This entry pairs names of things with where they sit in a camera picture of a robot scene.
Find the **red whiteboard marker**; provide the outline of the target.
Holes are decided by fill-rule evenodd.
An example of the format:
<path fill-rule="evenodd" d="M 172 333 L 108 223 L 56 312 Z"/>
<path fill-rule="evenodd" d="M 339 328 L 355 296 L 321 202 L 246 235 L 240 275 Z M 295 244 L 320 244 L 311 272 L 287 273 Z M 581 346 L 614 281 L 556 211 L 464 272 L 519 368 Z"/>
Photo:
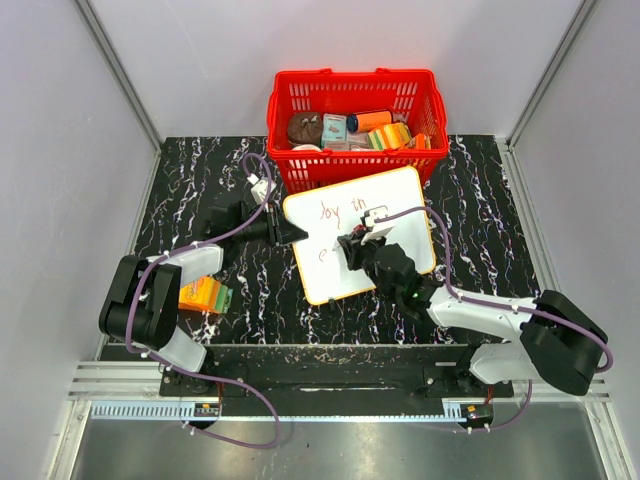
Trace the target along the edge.
<path fill-rule="evenodd" d="M 356 225 L 349 233 L 341 234 L 336 238 L 333 250 L 337 251 L 338 249 L 349 248 L 353 244 L 360 243 L 364 234 L 367 232 L 368 229 L 364 225 Z"/>

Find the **yellow framed whiteboard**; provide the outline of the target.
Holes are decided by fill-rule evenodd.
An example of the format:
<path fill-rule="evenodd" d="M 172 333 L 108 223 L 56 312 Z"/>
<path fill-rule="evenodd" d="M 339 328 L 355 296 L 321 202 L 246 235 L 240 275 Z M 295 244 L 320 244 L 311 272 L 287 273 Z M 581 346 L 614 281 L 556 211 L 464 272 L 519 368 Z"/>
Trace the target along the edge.
<path fill-rule="evenodd" d="M 374 288 L 363 270 L 348 266 L 341 237 L 353 237 L 358 247 L 397 244 L 419 273 L 432 272 L 436 255 L 427 213 L 390 218 L 423 204 L 422 184 L 412 167 L 287 196 L 286 220 L 308 234 L 293 243 L 306 300 L 318 306 Z"/>

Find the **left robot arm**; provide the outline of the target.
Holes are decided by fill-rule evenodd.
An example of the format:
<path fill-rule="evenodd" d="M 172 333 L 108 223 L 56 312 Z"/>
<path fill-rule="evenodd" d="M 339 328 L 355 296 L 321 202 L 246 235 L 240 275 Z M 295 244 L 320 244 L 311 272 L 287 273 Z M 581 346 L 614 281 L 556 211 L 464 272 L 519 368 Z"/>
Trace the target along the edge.
<path fill-rule="evenodd" d="M 195 395 L 206 395 L 214 389 L 217 373 L 205 364 L 206 348 L 177 325 L 180 289 L 228 268 L 247 242 L 285 246 L 308 237 L 272 202 L 254 208 L 243 201 L 214 206 L 188 250 L 165 260 L 136 255 L 120 260 L 99 315 L 99 329 L 183 370 L 182 384 Z"/>

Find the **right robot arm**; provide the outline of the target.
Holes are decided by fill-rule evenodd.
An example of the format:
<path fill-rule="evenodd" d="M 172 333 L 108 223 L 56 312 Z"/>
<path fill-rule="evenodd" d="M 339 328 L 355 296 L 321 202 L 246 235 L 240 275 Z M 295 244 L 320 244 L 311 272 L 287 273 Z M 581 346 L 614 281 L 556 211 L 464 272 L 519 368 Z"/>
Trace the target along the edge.
<path fill-rule="evenodd" d="M 410 322 L 432 321 L 496 337 L 474 346 L 454 375 L 468 396 L 503 381 L 542 380 L 574 396 L 585 395 L 596 372 L 609 365 L 608 337 L 564 294 L 546 290 L 538 298 L 504 298 L 456 290 L 428 279 L 398 244 L 362 233 L 337 240 L 351 271 L 362 271 L 380 296 Z"/>

